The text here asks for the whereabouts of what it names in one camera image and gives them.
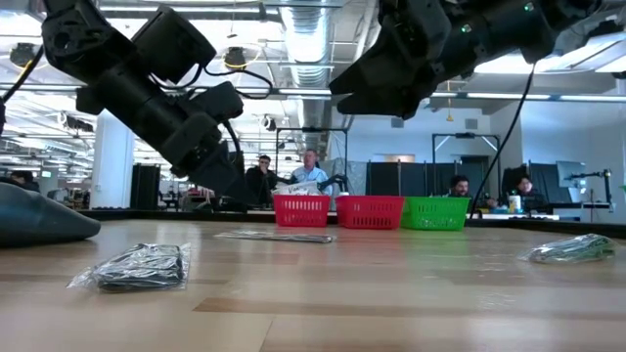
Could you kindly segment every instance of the table surface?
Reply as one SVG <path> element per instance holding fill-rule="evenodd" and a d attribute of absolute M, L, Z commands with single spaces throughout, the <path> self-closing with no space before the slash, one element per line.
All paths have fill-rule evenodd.
<path fill-rule="evenodd" d="M 245 229 L 331 244 L 214 239 Z M 626 257 L 573 266 L 515 255 L 556 234 L 276 229 L 125 221 L 90 241 L 0 250 L 3 352 L 624 351 Z M 67 289 L 137 242 L 192 246 L 185 290 Z"/>

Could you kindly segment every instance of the person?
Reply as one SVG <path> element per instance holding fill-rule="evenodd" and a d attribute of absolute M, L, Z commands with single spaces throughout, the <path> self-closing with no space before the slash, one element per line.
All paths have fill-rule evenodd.
<path fill-rule="evenodd" d="M 524 211 L 539 210 L 548 205 L 546 198 L 532 188 L 528 175 L 518 177 L 515 184 L 517 193 L 521 196 L 521 206 Z"/>
<path fill-rule="evenodd" d="M 470 179 L 465 175 L 456 175 L 450 180 L 450 192 L 448 197 L 451 198 L 469 198 L 468 209 L 471 209 L 472 196 L 470 195 Z M 498 202 L 495 199 L 489 198 L 480 203 L 478 207 L 487 206 L 489 208 L 495 208 L 498 206 Z"/>
<path fill-rule="evenodd" d="M 256 195 L 259 204 L 272 203 L 272 190 L 276 188 L 276 174 L 269 169 L 272 159 L 267 155 L 258 158 L 258 165 L 246 171 L 248 188 Z"/>
<path fill-rule="evenodd" d="M 26 190 L 39 192 L 39 184 L 34 181 L 30 171 L 13 171 L 11 179 L 21 184 Z"/>
<path fill-rule="evenodd" d="M 295 183 L 317 181 L 318 183 L 327 181 L 329 176 L 317 167 L 318 155 L 315 150 L 309 149 L 304 153 L 304 166 L 296 168 L 291 174 L 291 179 Z M 333 186 L 328 186 L 324 189 L 324 194 L 327 196 L 333 195 Z"/>

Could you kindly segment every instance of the shirt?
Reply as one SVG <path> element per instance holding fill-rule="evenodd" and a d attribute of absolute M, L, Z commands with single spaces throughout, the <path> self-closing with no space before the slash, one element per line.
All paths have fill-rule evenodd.
<path fill-rule="evenodd" d="M 313 167 L 311 170 L 307 170 L 302 167 L 296 168 L 291 175 L 298 183 L 307 182 L 307 181 L 316 181 L 318 183 L 328 181 L 329 176 L 324 172 L 324 170 Z M 324 190 L 324 194 L 327 196 L 333 195 L 333 186 L 328 186 Z"/>

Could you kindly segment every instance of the ceiling duct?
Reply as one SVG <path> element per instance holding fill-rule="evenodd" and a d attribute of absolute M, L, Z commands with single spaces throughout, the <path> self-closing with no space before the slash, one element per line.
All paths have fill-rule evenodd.
<path fill-rule="evenodd" d="M 326 88 L 329 83 L 329 71 L 320 64 L 328 59 L 330 37 L 330 10 L 325 8 L 291 7 L 281 8 L 285 24 L 285 44 L 290 60 L 299 65 L 291 68 L 293 83 L 300 88 Z M 302 126 L 328 127 L 324 121 L 326 101 L 302 101 Z M 306 148 L 318 150 L 319 134 L 305 134 Z"/>

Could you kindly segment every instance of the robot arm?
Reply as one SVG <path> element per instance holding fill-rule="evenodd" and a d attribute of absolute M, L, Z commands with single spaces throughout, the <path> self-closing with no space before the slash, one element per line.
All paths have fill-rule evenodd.
<path fill-rule="evenodd" d="M 558 35 L 602 0 L 380 0 L 374 46 L 331 82 L 339 112 L 408 119 L 443 81 L 520 50 L 550 55 Z"/>
<path fill-rule="evenodd" d="M 218 125 L 243 112 L 230 82 L 193 96 L 172 96 L 155 83 L 178 83 L 195 65 L 196 76 L 216 55 L 188 21 L 160 7 L 135 34 L 113 28 L 91 0 L 49 0 L 42 25 L 51 66 L 83 81 L 76 108 L 107 109 L 172 164 L 179 177 L 243 201 L 253 195 L 228 160 Z"/>

